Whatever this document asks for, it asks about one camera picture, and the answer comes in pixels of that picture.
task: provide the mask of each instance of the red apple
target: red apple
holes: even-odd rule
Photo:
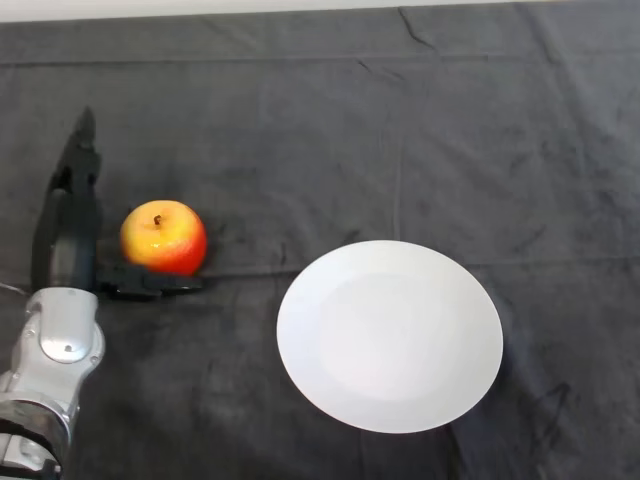
[[[207,250],[206,231],[198,215],[171,200],[145,203],[131,212],[120,229],[120,241],[131,263],[181,275],[192,275]]]

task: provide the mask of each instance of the white plate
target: white plate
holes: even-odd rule
[[[489,295],[444,255],[363,242],[309,265],[278,314],[287,372],[319,409],[386,433],[434,428],[473,407],[502,359]]]

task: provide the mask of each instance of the table surface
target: table surface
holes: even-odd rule
[[[70,478],[640,477],[637,3],[0,25],[0,281],[26,285],[49,174],[85,105],[102,263],[131,207],[191,205],[207,289],[104,301]],[[504,361],[452,424],[326,416],[280,361],[290,282],[400,239],[494,299]],[[0,366],[24,299],[0,291]]]

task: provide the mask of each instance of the dark gray tablecloth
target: dark gray tablecloth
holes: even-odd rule
[[[640,8],[493,5],[0,26],[0,281],[26,284],[42,193],[91,105],[103,263],[128,209],[191,205],[205,292],[104,302],[81,479],[640,477]],[[486,286],[505,357],[421,434],[361,432],[296,390],[279,303],[366,239]],[[0,291],[0,364],[23,299]]]

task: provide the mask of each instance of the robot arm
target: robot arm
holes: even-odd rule
[[[0,480],[62,478],[82,383],[105,351],[94,292],[148,299],[202,287],[197,278],[152,274],[138,266],[97,269],[100,212],[94,185],[101,159],[94,135],[87,109],[51,178],[36,228],[35,293],[11,369],[0,375]]]

